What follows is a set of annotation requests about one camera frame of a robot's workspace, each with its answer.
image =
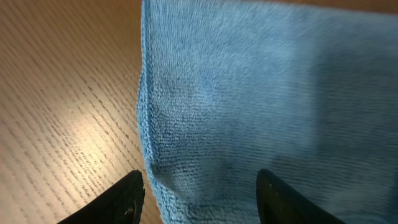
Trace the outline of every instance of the towel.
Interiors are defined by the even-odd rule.
[[[269,169],[347,223],[398,223],[398,17],[144,0],[137,104],[165,223],[259,223]]]

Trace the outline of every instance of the terry cloth fabric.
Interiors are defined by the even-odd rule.
[[[398,223],[398,17],[145,0],[142,64],[165,223],[259,223],[259,169],[347,223]]]

